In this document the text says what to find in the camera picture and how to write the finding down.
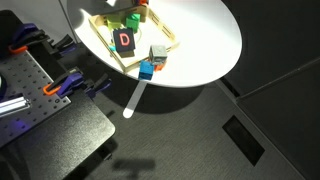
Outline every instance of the toy block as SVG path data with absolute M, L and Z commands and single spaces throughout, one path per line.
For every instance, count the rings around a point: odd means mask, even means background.
M 149 0 L 132 0 L 132 4 L 134 5 L 141 5 L 141 4 L 149 4 Z
M 139 80 L 151 80 L 154 66 L 149 61 L 140 62 Z
M 133 32 L 138 32 L 140 23 L 140 14 L 129 14 L 126 18 L 126 26 L 127 28 L 132 28 Z
M 167 60 L 167 50 L 162 45 L 152 45 L 149 51 L 149 58 L 153 65 L 163 64 Z
M 110 14 L 106 16 L 104 23 L 108 26 L 109 31 L 112 29 L 118 29 L 122 25 L 121 18 L 118 14 Z
M 161 71 L 163 69 L 163 67 L 166 65 L 167 61 L 164 62 L 163 64 L 159 64 L 159 65 L 154 65 L 154 71 Z
M 136 48 L 133 36 L 133 30 L 128 29 L 115 29 L 113 32 L 113 41 L 116 45 L 116 51 L 127 52 L 133 51 Z
M 116 47 L 115 47 L 115 46 L 109 45 L 109 49 L 110 49 L 111 51 L 116 51 Z

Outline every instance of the letter block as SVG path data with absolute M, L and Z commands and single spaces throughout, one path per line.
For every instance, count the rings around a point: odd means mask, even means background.
M 153 65 L 160 65 L 167 60 L 166 47 L 162 45 L 152 45 L 149 51 L 149 58 Z
M 116 51 L 119 53 L 133 51 L 136 48 L 131 28 L 113 30 L 113 41 L 116 45 Z

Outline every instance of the white round table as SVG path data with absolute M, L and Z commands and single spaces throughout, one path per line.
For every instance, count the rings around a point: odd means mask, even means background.
M 83 42 L 101 61 L 122 72 L 90 27 L 88 18 L 132 6 L 131 0 L 68 0 L 67 14 Z M 237 63 L 242 38 L 239 26 L 221 0 L 150 0 L 149 6 L 180 41 L 168 53 L 166 66 L 152 80 L 140 81 L 125 109 L 131 117 L 147 83 L 164 87 L 194 87 L 215 81 Z M 126 75 L 138 80 L 139 68 Z

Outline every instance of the wooden tray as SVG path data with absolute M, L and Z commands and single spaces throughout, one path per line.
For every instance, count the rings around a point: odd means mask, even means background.
M 127 15 L 131 13 L 140 14 L 139 29 L 138 32 L 134 34 L 136 49 L 134 50 L 134 56 L 121 57 L 119 53 L 110 49 L 110 46 L 114 46 L 114 44 L 111 32 L 104 21 L 108 15 L 117 14 L 120 16 L 122 24 L 125 24 L 124 22 Z M 95 15 L 89 18 L 89 22 L 91 28 L 107 47 L 112 57 L 120 64 L 123 73 L 127 73 L 130 70 L 139 67 L 139 62 L 141 60 L 148 59 L 151 45 L 164 45 L 167 52 L 170 52 L 179 46 L 175 34 L 160 20 L 147 4 L 108 14 Z

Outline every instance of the blue block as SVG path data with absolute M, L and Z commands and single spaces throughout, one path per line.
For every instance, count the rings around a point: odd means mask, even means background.
M 151 62 L 141 61 L 140 62 L 140 72 L 139 72 L 139 80 L 151 80 L 153 75 L 154 66 Z
M 110 49 L 111 51 L 116 51 L 116 47 L 115 47 L 115 46 L 110 46 L 110 45 L 109 45 L 109 49 Z

